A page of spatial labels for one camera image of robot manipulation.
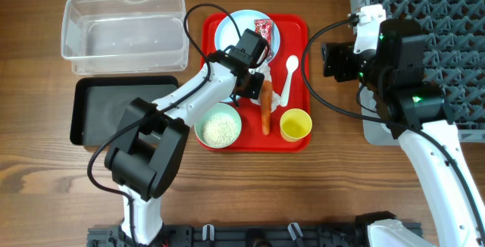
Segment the red snack wrapper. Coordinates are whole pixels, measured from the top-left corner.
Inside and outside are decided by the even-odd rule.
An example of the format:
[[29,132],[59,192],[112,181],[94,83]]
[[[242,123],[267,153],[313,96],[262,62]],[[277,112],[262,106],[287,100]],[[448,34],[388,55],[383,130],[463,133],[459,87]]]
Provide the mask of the red snack wrapper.
[[257,19],[254,20],[254,25],[255,32],[260,34],[268,43],[266,61],[270,61],[273,57],[272,41],[274,22],[271,19]]

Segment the orange carrot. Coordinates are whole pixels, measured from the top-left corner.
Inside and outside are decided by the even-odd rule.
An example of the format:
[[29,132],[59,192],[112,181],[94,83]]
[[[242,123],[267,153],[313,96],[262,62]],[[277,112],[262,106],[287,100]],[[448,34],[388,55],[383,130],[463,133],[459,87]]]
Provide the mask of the orange carrot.
[[261,125],[264,135],[268,135],[271,130],[271,104],[273,97],[272,82],[265,80],[263,82],[260,92],[260,104],[261,104]]

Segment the white tissue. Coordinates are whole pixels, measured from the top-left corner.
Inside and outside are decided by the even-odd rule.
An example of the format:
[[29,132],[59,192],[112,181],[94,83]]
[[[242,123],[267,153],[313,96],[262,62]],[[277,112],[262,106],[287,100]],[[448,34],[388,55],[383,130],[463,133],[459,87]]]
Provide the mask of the white tissue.
[[[267,61],[264,61],[262,65],[255,69],[250,69],[250,73],[262,73],[264,74],[264,80],[272,83],[271,68]],[[271,113],[273,113],[281,103],[281,96],[275,91],[272,92],[271,98]]]

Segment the mint green bowl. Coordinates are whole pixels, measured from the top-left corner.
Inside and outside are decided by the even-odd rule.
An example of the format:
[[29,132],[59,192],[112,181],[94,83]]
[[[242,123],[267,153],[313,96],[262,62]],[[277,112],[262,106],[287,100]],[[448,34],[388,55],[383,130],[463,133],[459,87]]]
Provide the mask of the mint green bowl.
[[239,113],[230,105],[217,103],[194,126],[198,140],[210,149],[232,145],[242,131]]

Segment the white rice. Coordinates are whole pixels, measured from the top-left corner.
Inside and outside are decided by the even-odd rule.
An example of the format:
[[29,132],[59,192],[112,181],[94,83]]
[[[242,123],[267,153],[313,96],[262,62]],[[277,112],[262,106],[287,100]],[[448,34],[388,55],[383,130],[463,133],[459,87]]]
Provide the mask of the white rice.
[[202,125],[202,137],[211,147],[229,145],[238,136],[236,121],[228,114],[211,115]]

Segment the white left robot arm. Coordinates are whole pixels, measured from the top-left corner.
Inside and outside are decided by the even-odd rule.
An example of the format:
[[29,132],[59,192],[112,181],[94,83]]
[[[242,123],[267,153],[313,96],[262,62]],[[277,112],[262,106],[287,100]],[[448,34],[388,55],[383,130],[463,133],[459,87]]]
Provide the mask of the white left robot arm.
[[188,82],[165,97],[128,104],[117,132],[108,140],[105,167],[124,198],[122,240],[149,246],[163,227],[161,197],[180,168],[189,131],[202,116],[232,94],[258,96],[268,42],[245,30],[235,45],[206,56],[205,65]]

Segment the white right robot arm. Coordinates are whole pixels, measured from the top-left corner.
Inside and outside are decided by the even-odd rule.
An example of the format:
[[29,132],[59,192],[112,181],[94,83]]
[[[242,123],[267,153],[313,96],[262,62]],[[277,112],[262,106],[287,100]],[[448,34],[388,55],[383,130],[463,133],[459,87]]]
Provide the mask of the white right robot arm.
[[484,244],[484,203],[462,154],[444,91],[424,81],[426,36],[413,20],[386,18],[382,5],[350,14],[356,40],[330,43],[324,74],[372,91],[376,117],[415,169],[442,246]]

